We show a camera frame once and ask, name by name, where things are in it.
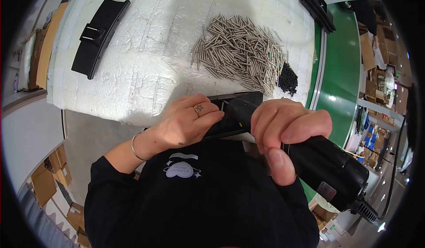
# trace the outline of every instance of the worker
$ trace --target worker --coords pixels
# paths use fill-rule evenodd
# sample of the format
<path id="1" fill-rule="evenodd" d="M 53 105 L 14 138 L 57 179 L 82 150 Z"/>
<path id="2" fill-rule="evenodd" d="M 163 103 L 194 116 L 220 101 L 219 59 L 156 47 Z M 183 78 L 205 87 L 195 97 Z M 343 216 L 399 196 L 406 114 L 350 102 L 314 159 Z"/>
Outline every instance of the worker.
<path id="1" fill-rule="evenodd" d="M 263 102 L 251 134 L 269 173 L 242 142 L 202 141 L 223 116 L 204 95 L 184 96 L 92 164 L 85 231 L 94 248 L 317 246 L 316 219 L 280 145 L 327 138 L 330 115 L 287 98 Z"/>
<path id="2" fill-rule="evenodd" d="M 376 22 L 376 12 L 368 0 L 349 1 L 351 9 L 356 13 L 357 21 L 364 24 L 369 32 L 373 34 L 372 46 L 379 47 L 378 23 Z"/>

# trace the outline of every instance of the finger tattoo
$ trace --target finger tattoo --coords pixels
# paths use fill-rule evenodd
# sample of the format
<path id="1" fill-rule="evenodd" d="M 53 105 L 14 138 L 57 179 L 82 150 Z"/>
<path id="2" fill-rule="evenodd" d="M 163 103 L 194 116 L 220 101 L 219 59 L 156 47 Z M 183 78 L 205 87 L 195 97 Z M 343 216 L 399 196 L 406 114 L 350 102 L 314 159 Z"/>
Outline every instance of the finger tattoo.
<path id="1" fill-rule="evenodd" d="M 195 109 L 198 110 L 198 112 L 200 112 L 204 107 L 202 107 L 202 105 L 197 105 Z"/>

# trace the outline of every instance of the electric screwdriver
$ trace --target electric screwdriver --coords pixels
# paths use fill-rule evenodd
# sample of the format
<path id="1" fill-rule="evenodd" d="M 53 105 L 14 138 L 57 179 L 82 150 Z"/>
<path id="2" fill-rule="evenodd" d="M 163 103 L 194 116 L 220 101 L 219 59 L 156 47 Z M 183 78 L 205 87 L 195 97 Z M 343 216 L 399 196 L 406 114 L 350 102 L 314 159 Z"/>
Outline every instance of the electric screwdriver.
<path id="1" fill-rule="evenodd" d="M 226 113 L 248 133 L 251 116 L 258 106 L 234 98 Z M 378 222 L 376 211 L 364 201 L 369 171 L 351 155 L 323 136 L 313 136 L 298 144 L 282 144 L 296 174 L 339 211 L 351 209 L 370 223 Z"/>

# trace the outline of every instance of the spray can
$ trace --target spray can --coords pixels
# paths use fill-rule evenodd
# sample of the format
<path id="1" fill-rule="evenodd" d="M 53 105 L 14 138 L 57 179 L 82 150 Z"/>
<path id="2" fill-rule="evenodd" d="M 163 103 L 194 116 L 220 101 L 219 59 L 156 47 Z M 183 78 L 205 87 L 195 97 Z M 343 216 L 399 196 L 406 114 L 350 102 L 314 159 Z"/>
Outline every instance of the spray can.
<path id="1" fill-rule="evenodd" d="M 13 93 L 18 93 L 18 73 L 16 73 L 15 80 L 13 81 Z"/>

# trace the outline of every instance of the white table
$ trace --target white table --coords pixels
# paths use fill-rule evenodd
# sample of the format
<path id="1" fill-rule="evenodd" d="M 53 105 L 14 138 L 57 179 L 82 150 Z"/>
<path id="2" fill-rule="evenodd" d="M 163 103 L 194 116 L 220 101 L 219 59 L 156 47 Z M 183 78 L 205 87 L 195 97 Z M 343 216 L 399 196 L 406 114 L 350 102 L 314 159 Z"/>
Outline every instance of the white table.
<path id="1" fill-rule="evenodd" d="M 71 66 L 86 23 L 103 0 L 71 0 L 56 34 L 48 71 L 48 101 L 137 126 L 155 124 L 167 104 L 201 92 L 206 96 L 245 90 L 190 67 L 190 50 L 202 24 L 222 13 L 249 15 L 276 30 L 298 75 L 293 100 L 305 105 L 314 55 L 314 20 L 299 0 L 130 0 L 93 80 Z M 275 98 L 289 97 L 280 89 Z"/>

